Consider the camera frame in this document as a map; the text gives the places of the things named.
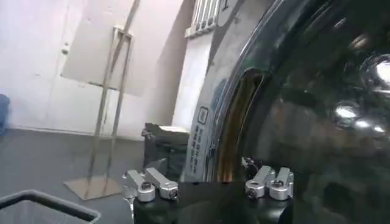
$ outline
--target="metal fitting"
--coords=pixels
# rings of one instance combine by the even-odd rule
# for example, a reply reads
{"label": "metal fitting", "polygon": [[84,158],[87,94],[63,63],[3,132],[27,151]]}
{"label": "metal fitting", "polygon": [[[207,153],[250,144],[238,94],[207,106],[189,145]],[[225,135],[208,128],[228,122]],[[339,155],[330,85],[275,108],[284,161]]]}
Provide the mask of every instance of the metal fitting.
{"label": "metal fitting", "polygon": [[177,199],[179,194],[179,185],[175,181],[168,180],[155,168],[151,167],[145,170],[145,179],[157,187],[161,198],[168,200]]}
{"label": "metal fitting", "polygon": [[136,189],[136,198],[141,202],[149,202],[155,198],[155,187],[144,181],[142,176],[136,170],[129,170],[125,173],[127,187]]}
{"label": "metal fitting", "polygon": [[265,188],[269,187],[271,180],[275,178],[275,171],[269,166],[262,166],[255,177],[245,183],[245,193],[251,200],[261,198],[265,194]]}
{"label": "metal fitting", "polygon": [[294,174],[289,168],[282,167],[275,180],[271,181],[269,196],[278,201],[293,197]]}

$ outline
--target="metal display stand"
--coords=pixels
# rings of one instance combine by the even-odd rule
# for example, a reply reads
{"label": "metal display stand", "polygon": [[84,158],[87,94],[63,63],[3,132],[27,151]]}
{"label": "metal display stand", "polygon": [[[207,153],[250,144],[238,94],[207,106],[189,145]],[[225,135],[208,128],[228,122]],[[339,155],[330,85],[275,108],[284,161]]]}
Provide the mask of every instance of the metal display stand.
{"label": "metal display stand", "polygon": [[[106,65],[104,79],[103,79],[103,91],[102,91],[102,97],[99,106],[99,112],[97,115],[98,120],[96,122],[95,131],[94,131],[93,147],[91,149],[90,164],[88,166],[88,175],[86,178],[80,178],[80,179],[64,182],[64,184],[71,191],[73,191],[83,200],[106,197],[109,195],[118,194],[122,191],[122,187],[118,186],[118,184],[113,179],[110,178],[110,168],[112,165],[112,156],[115,150],[116,138],[118,134],[119,117],[121,115],[123,94],[125,89],[124,85],[127,80],[127,73],[129,71],[130,48],[131,48],[131,40],[132,40],[132,36],[129,34],[129,27],[133,20],[139,2],[140,0],[134,1],[132,8],[130,9],[130,13],[127,17],[127,21],[124,28],[121,29],[117,26],[113,28],[113,38],[112,38],[110,53],[108,55],[107,65]],[[107,167],[104,176],[93,176],[93,168],[96,160],[96,150],[99,148],[99,143],[101,140],[100,133],[102,127],[102,120],[104,116],[104,107],[106,104],[107,93],[109,89],[109,83],[124,43],[127,43],[127,53],[126,53],[124,69],[121,77],[121,84],[119,87],[119,97],[118,97],[118,103],[116,105],[116,113],[115,113],[113,130],[110,137],[111,147],[110,147],[110,153],[107,160]]]}

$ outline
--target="white board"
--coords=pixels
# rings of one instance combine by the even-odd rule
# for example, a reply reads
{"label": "white board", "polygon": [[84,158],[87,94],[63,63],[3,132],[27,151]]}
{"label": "white board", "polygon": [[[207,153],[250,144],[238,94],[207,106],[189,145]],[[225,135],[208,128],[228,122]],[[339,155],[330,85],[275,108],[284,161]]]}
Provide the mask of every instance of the white board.
{"label": "white board", "polygon": [[[114,26],[124,26],[133,0],[89,0],[70,47],[62,76],[102,84]],[[141,96],[179,12],[182,0],[140,0],[130,27],[132,53],[126,93]],[[125,48],[118,58],[111,88],[118,88]]]}

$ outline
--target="black container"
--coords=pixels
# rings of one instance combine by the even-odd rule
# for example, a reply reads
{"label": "black container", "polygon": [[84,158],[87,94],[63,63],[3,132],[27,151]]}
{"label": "black container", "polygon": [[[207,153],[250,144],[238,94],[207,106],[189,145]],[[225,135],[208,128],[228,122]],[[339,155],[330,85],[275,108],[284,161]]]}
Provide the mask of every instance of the black container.
{"label": "black container", "polygon": [[157,169],[168,179],[179,180],[185,164],[189,134],[165,131],[159,125],[146,123],[142,136],[145,137],[143,167],[164,159],[165,163]]}

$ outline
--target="white wall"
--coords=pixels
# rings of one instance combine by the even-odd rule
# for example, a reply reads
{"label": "white wall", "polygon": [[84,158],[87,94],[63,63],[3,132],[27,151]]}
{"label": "white wall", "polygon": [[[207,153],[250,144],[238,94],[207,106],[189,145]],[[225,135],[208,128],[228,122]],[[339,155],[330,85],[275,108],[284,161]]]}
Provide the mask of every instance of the white wall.
{"label": "white wall", "polygon": [[213,32],[187,42],[172,126],[191,130],[194,112],[206,77]]}
{"label": "white wall", "polygon": [[[71,44],[86,5],[87,0],[0,1],[0,93],[12,101],[11,127],[93,132],[101,88],[60,76],[66,60],[60,51],[66,42]],[[111,132],[118,96],[109,94],[106,134]],[[125,95],[119,135],[141,139],[153,100]],[[169,124],[164,117],[153,120]]]}

